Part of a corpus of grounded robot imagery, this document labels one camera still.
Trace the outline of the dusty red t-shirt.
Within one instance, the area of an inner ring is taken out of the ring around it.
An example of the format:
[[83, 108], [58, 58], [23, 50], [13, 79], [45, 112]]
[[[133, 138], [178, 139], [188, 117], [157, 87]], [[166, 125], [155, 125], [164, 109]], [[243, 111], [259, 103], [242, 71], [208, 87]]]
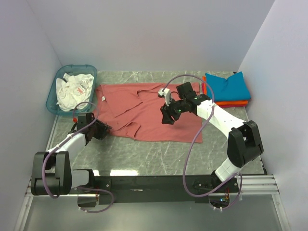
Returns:
[[138, 141], [191, 142], [202, 126], [193, 113], [180, 115], [173, 125], [162, 124], [158, 97], [164, 83], [101, 84], [96, 89], [99, 120], [111, 127], [110, 134]]

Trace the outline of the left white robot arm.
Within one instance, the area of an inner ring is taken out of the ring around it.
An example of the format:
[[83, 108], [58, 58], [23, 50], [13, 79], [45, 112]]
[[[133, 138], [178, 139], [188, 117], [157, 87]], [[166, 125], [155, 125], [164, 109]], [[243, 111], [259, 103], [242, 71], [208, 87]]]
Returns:
[[112, 127], [96, 119], [94, 113], [80, 113], [73, 122], [63, 141], [34, 155], [30, 186], [33, 195], [57, 198], [69, 194], [74, 188], [74, 174], [77, 175], [76, 186], [84, 193], [96, 189], [93, 172], [89, 169], [72, 170], [70, 157], [78, 154], [93, 138], [103, 140]]

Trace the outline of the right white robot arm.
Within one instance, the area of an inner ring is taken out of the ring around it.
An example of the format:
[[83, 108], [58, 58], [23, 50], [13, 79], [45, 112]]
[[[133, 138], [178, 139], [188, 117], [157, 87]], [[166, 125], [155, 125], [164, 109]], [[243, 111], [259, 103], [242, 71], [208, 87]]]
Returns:
[[263, 154], [263, 144], [256, 122], [245, 122], [219, 107], [205, 94], [197, 94], [190, 82], [176, 87], [180, 99], [171, 97], [170, 89], [160, 89], [158, 96], [165, 100], [160, 108], [162, 124], [174, 124], [185, 112], [211, 123], [227, 138], [227, 158], [212, 173], [213, 190], [222, 192], [228, 186], [228, 178], [241, 170], [250, 161]]

